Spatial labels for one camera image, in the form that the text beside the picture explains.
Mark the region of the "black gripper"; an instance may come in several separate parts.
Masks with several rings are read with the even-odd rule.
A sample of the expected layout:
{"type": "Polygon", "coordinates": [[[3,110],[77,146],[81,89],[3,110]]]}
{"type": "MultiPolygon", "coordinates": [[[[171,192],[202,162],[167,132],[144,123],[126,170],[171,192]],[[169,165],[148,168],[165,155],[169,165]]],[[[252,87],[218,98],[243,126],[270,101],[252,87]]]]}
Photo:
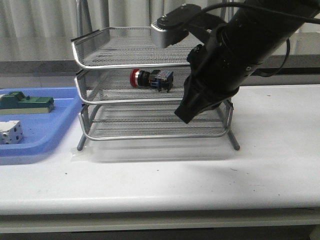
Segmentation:
{"type": "Polygon", "coordinates": [[[188,55],[191,73],[174,114],[188,124],[234,96],[241,83],[263,62],[256,24],[225,23],[210,31],[209,40],[188,55]]]}

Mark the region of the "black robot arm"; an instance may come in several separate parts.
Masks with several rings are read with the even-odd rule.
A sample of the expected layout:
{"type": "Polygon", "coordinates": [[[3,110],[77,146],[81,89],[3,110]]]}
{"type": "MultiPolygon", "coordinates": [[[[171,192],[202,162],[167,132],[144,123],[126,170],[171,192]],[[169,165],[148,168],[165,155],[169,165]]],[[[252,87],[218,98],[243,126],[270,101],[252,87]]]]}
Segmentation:
{"type": "Polygon", "coordinates": [[[302,21],[277,12],[306,18],[320,12],[318,0],[247,0],[245,4],[271,12],[240,8],[188,55],[191,73],[174,112],[186,124],[233,97],[242,82],[302,26],[302,21]]]}

